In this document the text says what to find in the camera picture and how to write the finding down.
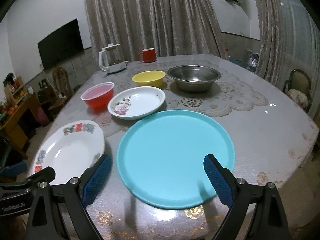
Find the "yellow bowl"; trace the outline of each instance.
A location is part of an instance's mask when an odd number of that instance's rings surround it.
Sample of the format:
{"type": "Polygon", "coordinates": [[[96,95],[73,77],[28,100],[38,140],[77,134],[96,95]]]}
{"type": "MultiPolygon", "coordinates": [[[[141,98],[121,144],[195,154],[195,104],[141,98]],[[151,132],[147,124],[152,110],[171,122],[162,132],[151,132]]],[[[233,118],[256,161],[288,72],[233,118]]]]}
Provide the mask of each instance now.
{"type": "Polygon", "coordinates": [[[151,70],[134,75],[132,81],[135,82],[138,87],[150,86],[160,88],[164,77],[165,73],[163,71],[151,70]]]}

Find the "stainless steel bowl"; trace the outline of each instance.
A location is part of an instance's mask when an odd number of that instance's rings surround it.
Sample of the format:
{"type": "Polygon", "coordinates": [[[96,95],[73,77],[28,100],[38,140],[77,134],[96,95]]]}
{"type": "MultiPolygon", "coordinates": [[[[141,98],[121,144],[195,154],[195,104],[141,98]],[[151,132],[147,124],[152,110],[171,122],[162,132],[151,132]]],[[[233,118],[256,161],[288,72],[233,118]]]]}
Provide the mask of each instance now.
{"type": "Polygon", "coordinates": [[[210,67],[183,65],[169,69],[168,76],[176,81],[181,90],[189,93],[202,93],[209,90],[213,83],[221,77],[221,74],[210,67]]]}

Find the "chair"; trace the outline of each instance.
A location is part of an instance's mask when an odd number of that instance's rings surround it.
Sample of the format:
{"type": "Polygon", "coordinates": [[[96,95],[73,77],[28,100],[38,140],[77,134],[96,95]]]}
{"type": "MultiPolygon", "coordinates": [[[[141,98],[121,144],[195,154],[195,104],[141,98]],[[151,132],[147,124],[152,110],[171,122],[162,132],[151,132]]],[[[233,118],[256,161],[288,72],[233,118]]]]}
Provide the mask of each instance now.
{"type": "Polygon", "coordinates": [[[294,69],[291,71],[289,79],[284,82],[283,92],[286,93],[290,89],[296,89],[307,96],[308,107],[305,108],[305,111],[308,112],[312,104],[310,96],[311,80],[303,70],[294,69]]]}
{"type": "Polygon", "coordinates": [[[72,97],[73,91],[70,88],[68,73],[63,67],[56,67],[52,71],[53,84],[57,91],[66,98],[58,98],[54,105],[50,106],[49,110],[57,114],[63,105],[72,97]]]}
{"type": "Polygon", "coordinates": [[[70,88],[68,73],[63,67],[56,67],[52,71],[53,84],[60,93],[63,93],[67,98],[73,95],[70,88]]]}

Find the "floor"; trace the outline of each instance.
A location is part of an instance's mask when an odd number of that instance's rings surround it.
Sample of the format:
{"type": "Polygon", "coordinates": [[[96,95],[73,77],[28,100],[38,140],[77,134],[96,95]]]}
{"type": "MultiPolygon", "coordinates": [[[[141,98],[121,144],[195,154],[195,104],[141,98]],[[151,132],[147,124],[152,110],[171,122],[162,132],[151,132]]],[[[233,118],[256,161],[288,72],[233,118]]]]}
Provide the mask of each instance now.
{"type": "MultiPolygon", "coordinates": [[[[46,127],[38,128],[36,135],[30,140],[27,151],[29,159],[26,161],[28,166],[30,166],[51,125],[52,123],[46,127]]],[[[317,157],[314,161],[311,161],[311,158],[312,156],[279,189],[293,237],[298,236],[303,226],[320,213],[320,157],[317,157]]],[[[21,174],[17,180],[22,181],[26,176],[27,174],[21,174]]],[[[26,215],[23,220],[25,223],[27,222],[26,215]]]]}

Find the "kettle handle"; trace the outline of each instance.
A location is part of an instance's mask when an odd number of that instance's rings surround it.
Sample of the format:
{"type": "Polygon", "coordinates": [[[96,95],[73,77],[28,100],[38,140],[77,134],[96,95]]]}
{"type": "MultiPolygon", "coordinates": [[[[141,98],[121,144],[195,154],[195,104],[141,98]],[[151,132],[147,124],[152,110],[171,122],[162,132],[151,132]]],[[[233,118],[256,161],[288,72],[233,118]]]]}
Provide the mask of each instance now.
{"type": "Polygon", "coordinates": [[[103,53],[103,51],[100,51],[99,52],[99,67],[101,68],[101,66],[102,66],[102,53],[103,53]]]}

